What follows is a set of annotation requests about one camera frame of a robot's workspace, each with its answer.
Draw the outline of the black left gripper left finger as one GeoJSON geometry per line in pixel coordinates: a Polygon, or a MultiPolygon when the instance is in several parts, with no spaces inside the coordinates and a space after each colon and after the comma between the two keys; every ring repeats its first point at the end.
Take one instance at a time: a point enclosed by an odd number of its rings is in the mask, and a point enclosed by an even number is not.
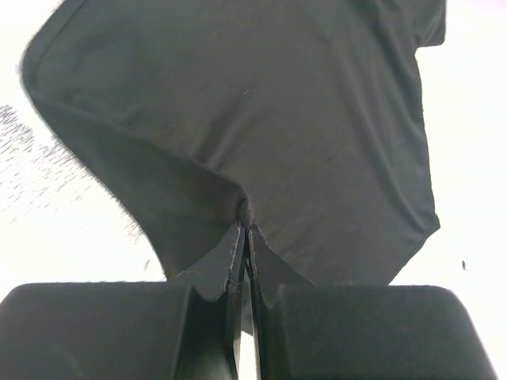
{"type": "Polygon", "coordinates": [[[245,229],[167,282],[32,283],[1,304],[4,379],[236,379],[245,229]]]}

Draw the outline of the black t shirt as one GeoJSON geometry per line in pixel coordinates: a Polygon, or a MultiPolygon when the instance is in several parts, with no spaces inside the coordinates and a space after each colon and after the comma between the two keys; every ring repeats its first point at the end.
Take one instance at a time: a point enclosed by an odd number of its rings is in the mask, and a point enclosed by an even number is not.
{"type": "Polygon", "coordinates": [[[65,1],[22,81],[167,277],[231,225],[315,284],[387,285],[438,231],[417,50],[443,1],[65,1]]]}

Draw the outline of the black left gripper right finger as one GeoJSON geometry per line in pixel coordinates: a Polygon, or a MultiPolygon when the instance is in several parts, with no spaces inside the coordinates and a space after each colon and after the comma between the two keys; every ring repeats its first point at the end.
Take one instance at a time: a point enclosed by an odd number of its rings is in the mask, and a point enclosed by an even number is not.
{"type": "Polygon", "coordinates": [[[462,302],[434,286],[317,286],[249,232],[260,379],[494,379],[462,302]]]}

